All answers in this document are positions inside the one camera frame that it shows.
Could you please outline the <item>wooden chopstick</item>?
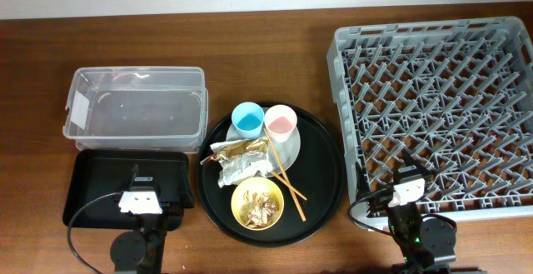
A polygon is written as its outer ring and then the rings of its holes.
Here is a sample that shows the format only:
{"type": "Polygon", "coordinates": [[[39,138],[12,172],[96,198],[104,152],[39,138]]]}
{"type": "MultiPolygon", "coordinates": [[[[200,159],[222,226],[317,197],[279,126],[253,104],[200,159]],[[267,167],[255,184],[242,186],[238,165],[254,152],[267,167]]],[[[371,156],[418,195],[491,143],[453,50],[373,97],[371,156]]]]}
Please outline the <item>wooden chopstick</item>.
{"type": "MultiPolygon", "coordinates": [[[[282,165],[281,160],[280,160],[280,158],[279,158],[279,156],[278,156],[278,154],[277,154],[277,151],[276,151],[276,148],[275,148],[275,145],[274,145],[273,141],[271,140],[271,138],[270,138],[270,136],[269,136],[269,134],[268,134],[268,132],[267,132],[267,130],[266,130],[265,128],[263,129],[263,131],[264,131],[264,133],[265,133],[265,135],[266,135],[266,137],[267,137],[267,140],[268,140],[268,142],[269,142],[269,145],[271,146],[271,149],[272,149],[272,152],[273,152],[274,158],[276,159],[276,163],[277,163],[277,165],[279,166],[279,169],[280,169],[280,171],[281,171],[281,177],[282,177],[283,179],[287,180],[288,182],[290,182],[290,180],[288,179],[288,175],[286,174],[286,170],[285,170],[284,166],[282,165]]],[[[291,196],[292,196],[293,201],[295,202],[295,206],[296,206],[296,209],[297,209],[298,212],[299,212],[299,215],[300,215],[300,217],[301,217],[301,220],[302,220],[303,222],[305,222],[305,221],[306,221],[305,213],[304,213],[304,211],[302,210],[302,207],[301,207],[301,204],[300,204],[299,200],[296,198],[296,197],[299,197],[299,196],[298,196],[297,194],[295,194],[294,192],[292,192],[291,190],[290,190],[290,193],[291,193],[291,196]]]]}
{"type": "Polygon", "coordinates": [[[278,179],[281,183],[283,183],[285,186],[287,186],[289,188],[289,190],[291,190],[292,192],[294,192],[295,194],[297,194],[300,198],[302,198],[304,201],[307,200],[307,198],[301,194],[295,187],[293,187],[291,185],[290,182],[288,182],[287,180],[283,179],[280,175],[278,175],[276,172],[274,171],[271,171],[271,174],[276,178],[278,179]]]}

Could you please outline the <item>pink cup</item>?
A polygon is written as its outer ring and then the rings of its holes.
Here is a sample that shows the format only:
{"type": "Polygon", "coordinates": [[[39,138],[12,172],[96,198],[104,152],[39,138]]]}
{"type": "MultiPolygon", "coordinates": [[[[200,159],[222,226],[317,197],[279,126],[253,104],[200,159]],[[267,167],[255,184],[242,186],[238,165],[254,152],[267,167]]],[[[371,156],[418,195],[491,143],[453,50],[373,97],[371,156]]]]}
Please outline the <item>pink cup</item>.
{"type": "Polygon", "coordinates": [[[297,125],[296,112],[287,105],[270,107],[264,117],[266,132],[277,142],[289,139],[297,125]]]}

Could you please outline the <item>blue cup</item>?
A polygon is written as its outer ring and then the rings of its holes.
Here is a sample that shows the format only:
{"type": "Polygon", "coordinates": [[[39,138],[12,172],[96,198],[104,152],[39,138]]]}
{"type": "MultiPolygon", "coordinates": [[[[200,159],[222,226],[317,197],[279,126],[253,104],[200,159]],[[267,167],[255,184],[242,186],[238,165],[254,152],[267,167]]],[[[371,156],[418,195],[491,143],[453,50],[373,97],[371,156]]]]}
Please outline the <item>blue cup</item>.
{"type": "Polygon", "coordinates": [[[242,102],[232,111],[232,124],[240,137],[258,138],[262,133],[265,113],[254,102],[242,102]]]}

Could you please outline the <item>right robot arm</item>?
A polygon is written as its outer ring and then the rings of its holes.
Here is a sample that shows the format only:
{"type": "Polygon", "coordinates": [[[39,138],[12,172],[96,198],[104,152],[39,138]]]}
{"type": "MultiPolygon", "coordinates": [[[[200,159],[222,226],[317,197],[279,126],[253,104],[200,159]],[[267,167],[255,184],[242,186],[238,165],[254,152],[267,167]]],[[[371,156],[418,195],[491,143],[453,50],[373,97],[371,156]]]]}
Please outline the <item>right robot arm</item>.
{"type": "Polygon", "coordinates": [[[404,262],[393,265],[391,271],[450,273],[450,264],[456,260],[456,222],[438,214],[421,214],[417,202],[426,195],[431,172],[407,150],[402,151],[402,159],[403,167],[393,172],[386,214],[404,262]]]}

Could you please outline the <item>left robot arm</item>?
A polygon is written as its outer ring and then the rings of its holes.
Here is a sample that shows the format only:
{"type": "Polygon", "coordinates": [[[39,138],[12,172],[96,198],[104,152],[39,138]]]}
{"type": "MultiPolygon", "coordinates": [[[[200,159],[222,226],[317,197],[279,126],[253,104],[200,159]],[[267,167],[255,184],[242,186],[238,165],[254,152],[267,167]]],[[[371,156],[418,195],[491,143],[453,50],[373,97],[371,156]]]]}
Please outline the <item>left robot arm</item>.
{"type": "Polygon", "coordinates": [[[167,216],[163,214],[153,177],[132,168],[132,180],[118,202],[120,212],[135,220],[135,228],[120,234],[112,243],[110,258],[114,271],[121,274],[159,273],[167,234],[167,216]]]}

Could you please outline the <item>grey plate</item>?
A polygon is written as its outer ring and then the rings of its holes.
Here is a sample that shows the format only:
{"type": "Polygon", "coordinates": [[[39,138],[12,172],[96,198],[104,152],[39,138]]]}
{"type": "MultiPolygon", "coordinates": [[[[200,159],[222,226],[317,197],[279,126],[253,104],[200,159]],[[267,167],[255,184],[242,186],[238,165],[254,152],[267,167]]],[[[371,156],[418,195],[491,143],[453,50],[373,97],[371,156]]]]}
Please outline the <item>grey plate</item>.
{"type": "MultiPolygon", "coordinates": [[[[264,107],[263,111],[266,113],[268,109],[269,107],[264,107]]],[[[298,128],[295,128],[289,139],[285,142],[277,142],[272,137],[271,140],[275,145],[282,165],[284,166],[285,170],[288,170],[296,161],[301,148],[301,138],[298,128]]]]}

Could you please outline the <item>yellow bowl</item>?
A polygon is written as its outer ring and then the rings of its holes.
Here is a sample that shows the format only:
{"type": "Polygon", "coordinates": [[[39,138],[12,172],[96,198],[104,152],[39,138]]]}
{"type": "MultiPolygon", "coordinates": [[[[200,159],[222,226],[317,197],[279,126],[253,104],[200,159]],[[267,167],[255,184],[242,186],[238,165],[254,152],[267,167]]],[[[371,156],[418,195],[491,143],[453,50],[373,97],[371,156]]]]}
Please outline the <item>yellow bowl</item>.
{"type": "Polygon", "coordinates": [[[284,197],[281,193],[281,189],[275,182],[264,177],[248,178],[245,181],[241,182],[235,188],[234,192],[232,193],[232,199],[231,199],[232,214],[237,220],[237,222],[248,230],[263,231],[274,226],[280,220],[281,215],[284,212],[284,207],[285,207],[285,202],[284,202],[284,197]],[[277,216],[277,219],[270,226],[264,227],[264,228],[258,228],[258,229],[251,229],[244,225],[240,217],[240,210],[243,204],[243,195],[246,191],[249,191],[251,193],[253,192],[271,193],[278,200],[279,206],[280,206],[280,212],[277,216]]]}

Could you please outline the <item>white napkin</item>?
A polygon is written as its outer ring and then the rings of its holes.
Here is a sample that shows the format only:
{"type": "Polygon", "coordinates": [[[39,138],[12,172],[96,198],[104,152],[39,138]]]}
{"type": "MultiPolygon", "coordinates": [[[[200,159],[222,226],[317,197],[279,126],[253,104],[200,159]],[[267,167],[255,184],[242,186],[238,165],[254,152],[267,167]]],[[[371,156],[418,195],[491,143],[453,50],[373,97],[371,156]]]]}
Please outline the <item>white napkin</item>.
{"type": "Polygon", "coordinates": [[[242,155],[228,161],[219,161],[222,169],[219,173],[217,185],[222,188],[230,185],[238,185],[247,178],[259,175],[265,177],[269,174],[274,166],[269,159],[269,143],[268,151],[264,153],[252,153],[242,155]]]}

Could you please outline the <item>food scraps and rice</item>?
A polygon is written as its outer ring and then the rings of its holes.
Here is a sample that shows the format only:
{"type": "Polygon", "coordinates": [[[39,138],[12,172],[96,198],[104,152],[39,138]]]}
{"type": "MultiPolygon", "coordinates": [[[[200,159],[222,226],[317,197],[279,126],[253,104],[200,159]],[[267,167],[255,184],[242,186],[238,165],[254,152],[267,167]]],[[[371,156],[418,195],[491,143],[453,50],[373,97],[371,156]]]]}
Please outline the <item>food scraps and rice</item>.
{"type": "Polygon", "coordinates": [[[251,229],[270,226],[280,212],[278,200],[267,192],[249,192],[243,195],[240,217],[244,225],[251,229]]]}

